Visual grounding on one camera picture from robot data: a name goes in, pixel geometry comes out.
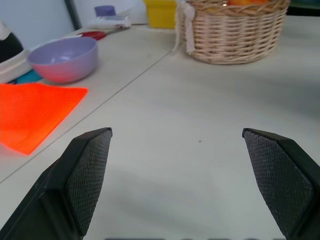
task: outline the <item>teal object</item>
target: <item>teal object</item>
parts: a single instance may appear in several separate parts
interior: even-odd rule
[[[38,73],[34,70],[27,72],[25,75],[22,75],[16,79],[16,84],[27,84],[27,83],[36,83],[42,79]]]

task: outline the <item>plastic bowl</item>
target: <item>plastic bowl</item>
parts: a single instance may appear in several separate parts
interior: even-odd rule
[[[50,81],[70,83],[89,75],[98,64],[97,41],[74,37],[50,42],[28,57],[34,70]]]

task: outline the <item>wicker basket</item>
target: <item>wicker basket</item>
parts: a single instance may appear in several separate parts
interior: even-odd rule
[[[184,41],[193,41],[187,52],[210,64],[245,64],[267,56],[276,47],[290,0],[245,6],[225,3],[225,0],[184,3],[195,10],[189,23],[191,35],[186,29],[186,12],[177,8],[177,15],[183,16]]]

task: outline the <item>white string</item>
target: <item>white string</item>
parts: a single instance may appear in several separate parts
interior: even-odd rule
[[[193,6],[186,3],[184,0],[176,0],[176,12],[175,12],[175,46],[173,51],[177,50],[181,41],[181,31],[182,31],[182,20],[185,16],[185,37],[186,37],[186,52],[190,55],[196,50],[195,40],[194,40],[194,31],[192,22],[196,15],[196,10]]]

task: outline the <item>textured gripper pad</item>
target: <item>textured gripper pad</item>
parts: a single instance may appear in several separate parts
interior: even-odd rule
[[[249,131],[244,139],[261,195],[289,239],[313,198],[313,186],[276,141]]]
[[[80,234],[87,234],[104,181],[111,132],[107,131],[86,146],[66,184]]]

